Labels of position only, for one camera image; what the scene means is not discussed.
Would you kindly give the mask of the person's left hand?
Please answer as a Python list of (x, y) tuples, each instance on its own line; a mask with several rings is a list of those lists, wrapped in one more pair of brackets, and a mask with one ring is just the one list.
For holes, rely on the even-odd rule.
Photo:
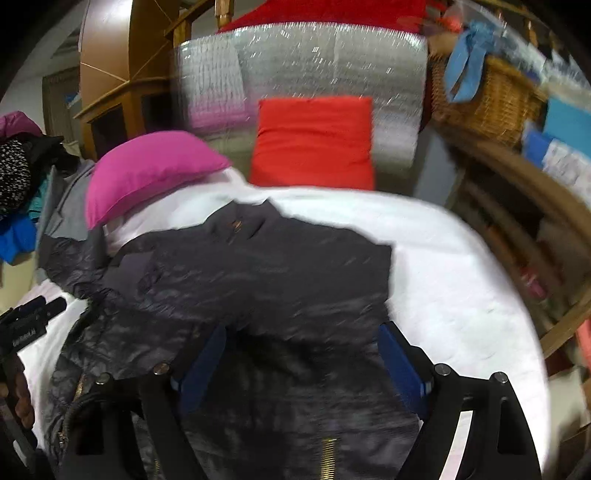
[(35, 422), (35, 413), (24, 375), (24, 365), (17, 355), (12, 355), (3, 362), (2, 369), (5, 379), (1, 381), (1, 397), (14, 403), (14, 414), (25, 429), (31, 429)]

